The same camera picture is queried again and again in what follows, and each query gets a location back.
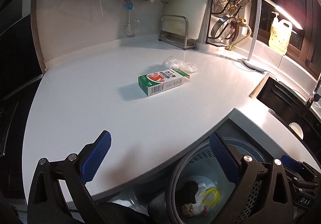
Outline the yellow plastic lid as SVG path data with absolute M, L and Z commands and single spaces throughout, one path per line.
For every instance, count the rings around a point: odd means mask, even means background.
M 220 192 L 216 188 L 210 188 L 202 195 L 202 202 L 205 206 L 212 207 L 220 201 Z

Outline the green white carton box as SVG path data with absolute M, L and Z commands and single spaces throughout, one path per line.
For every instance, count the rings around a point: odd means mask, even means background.
M 189 74 L 179 68 L 171 68 L 139 76 L 138 85 L 146 96 L 153 96 L 181 86 L 185 79 L 190 79 Z

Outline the clear plastic wrap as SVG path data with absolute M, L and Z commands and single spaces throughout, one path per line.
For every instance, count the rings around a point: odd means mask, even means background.
M 162 63 L 163 68 L 178 68 L 186 73 L 196 73 L 198 72 L 197 65 L 193 62 L 186 62 L 184 60 L 176 59 L 173 57 L 169 57 L 165 59 Z

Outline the white tissue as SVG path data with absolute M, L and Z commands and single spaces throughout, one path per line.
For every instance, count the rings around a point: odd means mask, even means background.
M 200 204 L 202 202 L 202 197 L 203 197 L 203 194 L 205 193 L 205 191 L 206 191 L 205 183 L 204 182 L 200 182 L 198 184 L 198 191 L 195 194 L 196 204 Z

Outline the black bag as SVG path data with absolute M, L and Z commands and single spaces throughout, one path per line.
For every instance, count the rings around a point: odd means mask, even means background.
M 178 206 L 185 204 L 195 204 L 195 195 L 198 192 L 198 184 L 195 181 L 189 180 L 185 182 L 182 188 L 175 193 L 175 202 Z

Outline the red patterned snack wrapper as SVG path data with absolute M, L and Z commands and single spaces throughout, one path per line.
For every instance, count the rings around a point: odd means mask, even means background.
M 208 208 L 202 204 L 198 205 L 198 204 L 190 203 L 190 204 L 184 204 L 181 207 L 181 212 L 187 217 L 192 217 L 197 215 L 206 215 L 208 213 Z

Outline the grey perforated trash bin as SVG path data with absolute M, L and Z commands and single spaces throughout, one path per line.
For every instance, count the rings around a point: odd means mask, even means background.
M 220 201 L 208 208 L 206 215 L 187 217 L 181 212 L 181 206 L 175 202 L 175 193 L 189 180 L 204 182 L 206 190 L 216 188 L 220 192 Z M 212 153 L 209 140 L 203 141 L 186 154 L 176 165 L 170 184 L 165 191 L 166 213 L 170 223 L 211 223 L 232 194 L 235 185 L 228 181 L 216 157 Z

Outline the black kitchen sink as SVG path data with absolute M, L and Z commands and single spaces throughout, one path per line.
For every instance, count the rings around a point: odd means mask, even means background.
M 313 147 L 320 145 L 320 119 L 284 84 L 268 77 L 256 98 L 269 107 L 285 123 L 297 123 L 303 130 L 303 141 Z

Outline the white bowl in sink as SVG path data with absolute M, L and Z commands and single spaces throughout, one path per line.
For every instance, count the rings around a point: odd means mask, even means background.
M 300 137 L 300 139 L 304 138 L 304 132 L 299 124 L 296 122 L 291 122 L 289 127 Z

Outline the white desk lamp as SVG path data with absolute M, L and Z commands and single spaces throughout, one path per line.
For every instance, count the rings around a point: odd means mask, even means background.
M 302 26 L 299 24 L 299 22 L 297 22 L 295 20 L 295 18 L 293 18 L 288 12 L 286 12 L 281 6 L 279 6 L 278 4 L 276 4 L 275 2 L 273 2 L 272 0 L 257 0 L 257 7 L 256 7 L 256 18 L 255 18 L 255 25 L 254 25 L 254 31 L 252 34 L 252 41 L 251 41 L 251 45 L 250 45 L 250 50 L 248 53 L 248 57 L 246 59 L 242 58 L 242 59 L 238 59 L 238 61 L 245 67 L 247 68 L 249 71 L 252 72 L 258 72 L 261 74 L 265 74 L 267 72 L 267 70 L 265 70 L 262 67 L 259 67 L 257 65 L 257 63 L 255 63 L 252 60 L 252 56 L 254 53 L 254 49 L 256 46 L 256 41 L 258 38 L 258 32 L 259 32 L 259 28 L 260 28 L 260 20 L 261 20 L 261 12 L 262 12 L 262 1 L 267 2 L 269 5 L 271 5 L 272 7 L 274 7 L 277 12 L 281 15 L 283 15 L 292 25 L 294 25 L 297 29 L 299 30 L 303 30 Z

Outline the metal cutting board stand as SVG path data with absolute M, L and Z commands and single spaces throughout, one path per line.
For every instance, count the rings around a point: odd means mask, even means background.
M 180 19 L 184 21 L 184 30 L 179 32 L 178 29 L 170 28 L 169 31 L 163 29 L 163 21 L 168 18 Z M 188 37 L 189 21 L 181 15 L 162 15 L 159 20 L 158 40 L 176 46 L 183 50 L 196 49 L 196 40 Z

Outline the blue white bottle brush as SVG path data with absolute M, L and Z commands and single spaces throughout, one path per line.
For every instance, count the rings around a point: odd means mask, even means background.
M 127 3 L 127 10 L 128 10 L 128 20 L 127 20 L 127 24 L 125 26 L 125 34 L 127 36 L 132 36 L 134 34 L 133 28 L 132 28 L 132 24 L 131 24 L 131 11 L 133 9 L 133 3 Z

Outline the yellow detergent jug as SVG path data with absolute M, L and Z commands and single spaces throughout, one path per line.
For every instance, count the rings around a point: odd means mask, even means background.
M 290 42 L 293 25 L 290 21 L 285 19 L 279 21 L 278 12 L 272 11 L 272 13 L 275 17 L 271 24 L 268 45 L 277 53 L 285 55 Z

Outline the white cutting board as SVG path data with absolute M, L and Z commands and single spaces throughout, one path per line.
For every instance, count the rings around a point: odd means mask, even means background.
M 169 0 L 164 7 L 164 15 L 181 15 L 189 21 L 188 37 L 198 39 L 202 26 L 203 17 L 208 0 Z M 163 21 L 163 29 L 169 31 L 170 28 L 184 30 L 184 21 L 180 19 L 168 18 Z

